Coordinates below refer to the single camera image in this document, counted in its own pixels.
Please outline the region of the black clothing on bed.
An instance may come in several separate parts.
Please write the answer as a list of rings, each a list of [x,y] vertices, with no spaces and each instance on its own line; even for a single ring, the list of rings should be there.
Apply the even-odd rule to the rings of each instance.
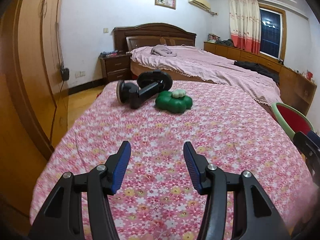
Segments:
[[[280,78],[279,78],[279,74],[273,73],[271,71],[269,71],[266,67],[258,64],[258,63],[254,63],[254,62],[248,62],[248,61],[235,61],[234,62],[235,66],[244,68],[246,70],[250,70],[253,72],[257,72],[260,75],[266,76],[271,78],[277,85],[280,85]]]

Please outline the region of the dark wooden headboard bed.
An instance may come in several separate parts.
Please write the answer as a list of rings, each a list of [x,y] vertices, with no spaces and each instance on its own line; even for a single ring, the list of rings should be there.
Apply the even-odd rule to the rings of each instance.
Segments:
[[[114,39],[114,48],[122,53],[131,53],[131,50],[158,44],[168,46],[194,46],[196,34],[187,32],[179,27],[166,23],[146,23],[134,27],[115,27],[112,30]],[[132,78],[148,71],[148,68],[142,67],[131,61]]]

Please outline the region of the black suction phone mount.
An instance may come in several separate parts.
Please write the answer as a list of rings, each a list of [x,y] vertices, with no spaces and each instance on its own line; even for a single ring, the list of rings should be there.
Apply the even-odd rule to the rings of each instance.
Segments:
[[[119,80],[116,95],[119,103],[128,103],[131,109],[138,109],[146,100],[171,87],[172,78],[169,74],[153,70],[140,74],[137,77],[137,85]]]

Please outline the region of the cream and red curtain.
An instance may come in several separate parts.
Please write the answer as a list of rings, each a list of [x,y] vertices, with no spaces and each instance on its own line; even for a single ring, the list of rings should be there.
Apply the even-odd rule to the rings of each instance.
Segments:
[[[259,54],[261,15],[257,0],[228,0],[231,39],[236,48]]]

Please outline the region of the folded mauve cloth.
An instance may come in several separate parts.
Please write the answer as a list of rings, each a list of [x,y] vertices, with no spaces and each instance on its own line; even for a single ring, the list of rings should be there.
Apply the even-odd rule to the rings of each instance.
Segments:
[[[163,56],[163,57],[176,57],[177,54],[172,52],[167,46],[158,44],[151,49],[152,55]]]

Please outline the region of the green clover-shaped toy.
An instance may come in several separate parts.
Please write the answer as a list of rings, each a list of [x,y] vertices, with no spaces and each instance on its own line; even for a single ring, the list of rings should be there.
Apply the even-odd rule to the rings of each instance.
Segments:
[[[191,109],[193,100],[187,96],[185,90],[176,89],[171,91],[162,91],[158,94],[155,105],[158,109],[169,111],[174,114],[182,114]]]

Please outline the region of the dark wooden nightstand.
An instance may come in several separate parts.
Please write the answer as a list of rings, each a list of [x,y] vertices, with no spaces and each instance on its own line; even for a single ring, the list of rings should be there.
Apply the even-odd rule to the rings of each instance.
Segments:
[[[118,80],[131,80],[131,53],[99,56],[101,72],[106,84]]]

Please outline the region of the wall air conditioner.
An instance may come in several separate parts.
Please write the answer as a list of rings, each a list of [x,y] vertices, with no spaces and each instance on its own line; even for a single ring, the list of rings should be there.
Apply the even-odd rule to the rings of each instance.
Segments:
[[[207,0],[188,0],[194,6],[197,6],[205,11],[210,11],[210,3]]]

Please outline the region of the pink floral bedsheet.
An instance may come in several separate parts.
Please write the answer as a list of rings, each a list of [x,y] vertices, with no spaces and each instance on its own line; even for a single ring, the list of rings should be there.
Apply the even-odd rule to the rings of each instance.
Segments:
[[[195,239],[206,199],[193,188],[183,157],[192,143],[208,162],[230,173],[250,171],[291,228],[317,201],[316,186],[300,153],[279,124],[242,90],[176,81],[193,106],[171,114],[148,100],[132,110],[117,101],[115,82],[75,120],[37,180],[30,217],[66,171],[81,174],[102,164],[123,141],[131,158],[120,190],[109,198],[121,239]]]

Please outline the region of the wooden wardrobe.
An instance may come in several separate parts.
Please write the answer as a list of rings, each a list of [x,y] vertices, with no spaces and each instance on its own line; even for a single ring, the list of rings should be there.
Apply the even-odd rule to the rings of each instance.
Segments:
[[[1,18],[1,200],[24,217],[67,130],[60,4],[12,0]]]

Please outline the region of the red bin with green rim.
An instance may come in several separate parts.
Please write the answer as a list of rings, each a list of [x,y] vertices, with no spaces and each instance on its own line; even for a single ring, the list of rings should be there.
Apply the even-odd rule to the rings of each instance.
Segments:
[[[278,124],[280,124],[291,141],[297,132],[307,135],[309,131],[314,131],[312,123],[295,108],[276,102],[272,104],[271,109]]]

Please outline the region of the long wooden cabinet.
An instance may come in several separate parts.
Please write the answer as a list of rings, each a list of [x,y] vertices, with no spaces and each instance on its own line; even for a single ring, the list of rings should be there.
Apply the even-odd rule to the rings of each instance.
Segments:
[[[280,79],[280,97],[282,101],[306,115],[310,109],[317,86],[303,75],[287,68],[275,60],[238,48],[204,42],[204,50],[235,61],[248,61],[262,65],[270,72],[278,74]]]

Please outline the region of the window with wooden frame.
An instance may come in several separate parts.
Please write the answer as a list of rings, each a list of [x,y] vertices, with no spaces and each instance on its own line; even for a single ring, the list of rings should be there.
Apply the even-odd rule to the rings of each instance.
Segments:
[[[284,64],[286,52],[286,12],[271,5],[259,4],[261,16],[260,54]]]

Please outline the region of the pink checked bedspread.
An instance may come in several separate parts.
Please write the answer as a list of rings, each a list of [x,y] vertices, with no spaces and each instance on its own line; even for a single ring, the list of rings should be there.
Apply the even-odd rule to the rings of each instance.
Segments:
[[[265,105],[282,102],[280,89],[270,77],[236,66],[233,60],[193,46],[166,48],[176,56],[154,55],[152,47],[144,46],[131,51],[131,60],[149,69],[168,70],[183,77],[237,87]]]

